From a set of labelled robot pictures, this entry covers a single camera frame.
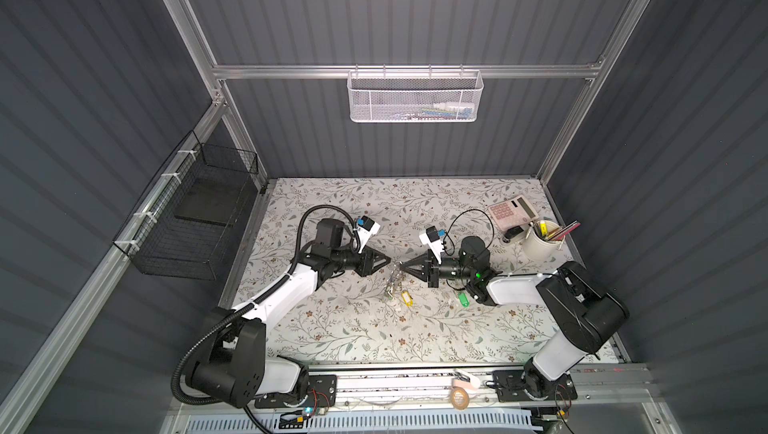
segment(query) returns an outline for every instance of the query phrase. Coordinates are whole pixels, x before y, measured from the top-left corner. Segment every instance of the gray wall panel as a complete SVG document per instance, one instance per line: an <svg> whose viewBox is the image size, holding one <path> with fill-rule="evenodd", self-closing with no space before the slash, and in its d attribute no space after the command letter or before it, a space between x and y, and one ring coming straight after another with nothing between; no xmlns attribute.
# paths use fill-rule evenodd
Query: gray wall panel
<svg viewBox="0 0 768 434"><path fill-rule="evenodd" d="M594 62L628 0L190 0L220 64Z"/></svg>
<svg viewBox="0 0 768 434"><path fill-rule="evenodd" d="M581 80L488 80L475 122L357 123L343 80L227 82L273 177L532 174Z"/></svg>
<svg viewBox="0 0 768 434"><path fill-rule="evenodd" d="M768 0L654 0L551 190L686 432L768 405Z"/></svg>
<svg viewBox="0 0 768 434"><path fill-rule="evenodd" d="M0 0L0 38L5 397L210 97L162 0ZM130 269L28 432L153 432L220 288Z"/></svg>

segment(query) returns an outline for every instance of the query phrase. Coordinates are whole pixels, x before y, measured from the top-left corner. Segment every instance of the black mounting plate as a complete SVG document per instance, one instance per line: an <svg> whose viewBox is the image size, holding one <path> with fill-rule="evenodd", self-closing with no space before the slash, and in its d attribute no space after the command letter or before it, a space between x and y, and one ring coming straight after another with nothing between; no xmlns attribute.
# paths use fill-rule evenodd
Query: black mounting plate
<svg viewBox="0 0 768 434"><path fill-rule="evenodd" d="M518 381L522 374L522 369L493 371L493 382L499 402L533 401L533 399L523 390L523 387ZM558 392L563 395L565 402L578 399L576 387L569 374L563 374L560 380L558 380L558 384L565 388L565 391L563 391L562 388L558 389ZM554 397L555 394L552 392L552 394L543 400L554 401ZM563 399L560 396L558 396L558 402L563 402Z"/></svg>
<svg viewBox="0 0 768 434"><path fill-rule="evenodd" d="M312 376L310 375L310 387L309 390L315 390L317 392L317 407L329 407L326 398L321 396L320 393L328 396L330 405L336 404L336 376ZM280 409L284 407L295 407L296 409L303 407L314 407L315 396L310 392L306 398L302 400L299 405L294 405L289 401L290 406L287 406L281 397L284 394L264 394L263 396L257 396L254 399L254 407L256 409Z"/></svg>

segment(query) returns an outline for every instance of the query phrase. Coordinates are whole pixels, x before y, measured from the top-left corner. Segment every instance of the white mesh basket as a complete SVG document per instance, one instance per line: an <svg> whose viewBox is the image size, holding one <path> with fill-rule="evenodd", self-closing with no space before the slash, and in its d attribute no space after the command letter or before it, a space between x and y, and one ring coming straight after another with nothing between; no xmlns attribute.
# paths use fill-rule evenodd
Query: white mesh basket
<svg viewBox="0 0 768 434"><path fill-rule="evenodd" d="M479 71L456 76L378 76L350 71L350 118L354 122L472 122L477 119L482 77Z"/></svg>

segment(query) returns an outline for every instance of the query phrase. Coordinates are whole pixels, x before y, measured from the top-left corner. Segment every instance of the brown masking tape roll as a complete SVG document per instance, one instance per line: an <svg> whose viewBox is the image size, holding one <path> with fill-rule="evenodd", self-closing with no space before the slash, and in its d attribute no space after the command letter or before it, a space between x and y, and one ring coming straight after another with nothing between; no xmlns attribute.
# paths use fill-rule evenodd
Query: brown masking tape roll
<svg viewBox="0 0 768 434"><path fill-rule="evenodd" d="M451 404L458 410L464 410L469 406L469 394L461 387L454 387L450 394Z"/></svg>

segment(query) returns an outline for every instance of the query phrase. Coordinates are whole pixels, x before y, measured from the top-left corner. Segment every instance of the white pen holder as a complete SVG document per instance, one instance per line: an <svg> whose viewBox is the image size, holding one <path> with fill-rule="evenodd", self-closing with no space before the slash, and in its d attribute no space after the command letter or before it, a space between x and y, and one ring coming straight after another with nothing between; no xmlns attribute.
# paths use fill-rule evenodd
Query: white pen holder
<svg viewBox="0 0 768 434"><path fill-rule="evenodd" d="M544 223L547 225L547 232L553 232L560 228L557 223L552 221L544 220ZM545 241L536 235L533 228L528 229L523 240L523 254L531 261L546 261L553 252L562 249L562 247L562 241Z"/></svg>

